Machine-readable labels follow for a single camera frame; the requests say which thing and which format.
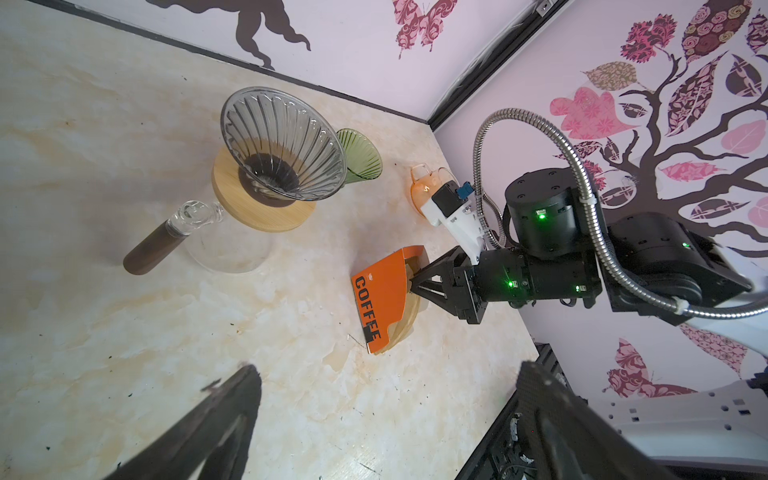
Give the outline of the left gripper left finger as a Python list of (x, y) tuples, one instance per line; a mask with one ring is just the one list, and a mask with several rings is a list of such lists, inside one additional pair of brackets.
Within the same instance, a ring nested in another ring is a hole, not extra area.
[(218, 386), (110, 479), (241, 479), (262, 397), (262, 379), (248, 364)]

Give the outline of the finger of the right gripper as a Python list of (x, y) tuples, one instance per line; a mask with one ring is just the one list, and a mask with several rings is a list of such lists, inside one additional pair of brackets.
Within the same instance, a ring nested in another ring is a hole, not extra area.
[(461, 287), (435, 280), (413, 280), (410, 292), (418, 295), (449, 314), (461, 318), (465, 294)]
[(449, 288), (456, 285), (455, 270), (465, 262), (465, 252), (455, 246), (427, 266), (421, 268), (412, 278), (412, 288)]

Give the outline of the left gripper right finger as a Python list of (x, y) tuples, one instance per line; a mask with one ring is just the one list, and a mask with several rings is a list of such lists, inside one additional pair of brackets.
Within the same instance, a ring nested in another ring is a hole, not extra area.
[(538, 479), (658, 479), (633, 447), (542, 365), (521, 364), (516, 383)]

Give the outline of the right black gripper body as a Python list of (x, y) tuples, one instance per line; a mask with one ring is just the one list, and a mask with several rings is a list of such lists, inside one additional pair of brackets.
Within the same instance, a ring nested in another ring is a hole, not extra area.
[(474, 266), (468, 259), (452, 270), (451, 303), (455, 315), (468, 324), (480, 324), (488, 302), (483, 300), (475, 284)]

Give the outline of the grey glass dripper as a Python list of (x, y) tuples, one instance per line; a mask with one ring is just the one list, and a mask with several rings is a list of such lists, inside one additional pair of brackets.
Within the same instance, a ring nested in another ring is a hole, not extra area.
[(246, 183), (266, 205), (324, 200), (345, 184), (346, 156), (335, 130), (293, 95), (241, 89), (223, 105), (220, 128)]

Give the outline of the wooden dripper ring holder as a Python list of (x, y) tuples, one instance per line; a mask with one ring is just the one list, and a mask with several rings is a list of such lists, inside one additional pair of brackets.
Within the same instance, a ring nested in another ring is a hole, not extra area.
[(257, 191), (240, 170), (226, 147), (222, 147), (211, 174), (218, 202), (235, 220), (252, 229), (283, 233), (304, 224), (314, 213), (314, 202), (293, 201), (287, 206), (270, 206), (256, 198)]

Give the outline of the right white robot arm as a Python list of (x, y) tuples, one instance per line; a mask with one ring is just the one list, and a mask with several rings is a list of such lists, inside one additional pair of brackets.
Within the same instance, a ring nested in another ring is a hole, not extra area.
[[(449, 181), (424, 211), (444, 225), (457, 245), (421, 268), (410, 290), (471, 324), (487, 305), (520, 308), (538, 300), (592, 307), (606, 293), (615, 312), (655, 317), (679, 328), (705, 353), (739, 367), (747, 342), (693, 326), (678, 310), (651, 305), (623, 287), (597, 258), (578, 191), (565, 169), (524, 175), (506, 190), (501, 224), (517, 239), (486, 249), (471, 186)], [(751, 283), (723, 259), (710, 238), (661, 213), (640, 213), (603, 226), (618, 264), (644, 289), (692, 307), (716, 307), (751, 290)], [(757, 374), (723, 388), (695, 392), (657, 384), (637, 350), (621, 341), (617, 369), (609, 376), (614, 402), (592, 408), (647, 456), (674, 466), (767, 471), (767, 377)]]

